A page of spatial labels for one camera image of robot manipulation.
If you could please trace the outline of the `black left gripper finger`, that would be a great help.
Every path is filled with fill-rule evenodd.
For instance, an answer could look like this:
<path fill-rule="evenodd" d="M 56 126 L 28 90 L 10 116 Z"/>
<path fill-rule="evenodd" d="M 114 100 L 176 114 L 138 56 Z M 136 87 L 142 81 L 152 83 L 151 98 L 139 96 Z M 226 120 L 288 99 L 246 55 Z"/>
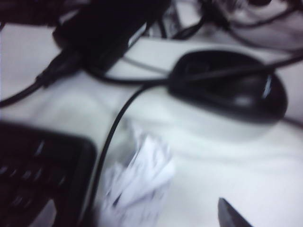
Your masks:
<path fill-rule="evenodd" d="M 252 225 L 225 199 L 218 200 L 220 227 L 252 227 Z"/>

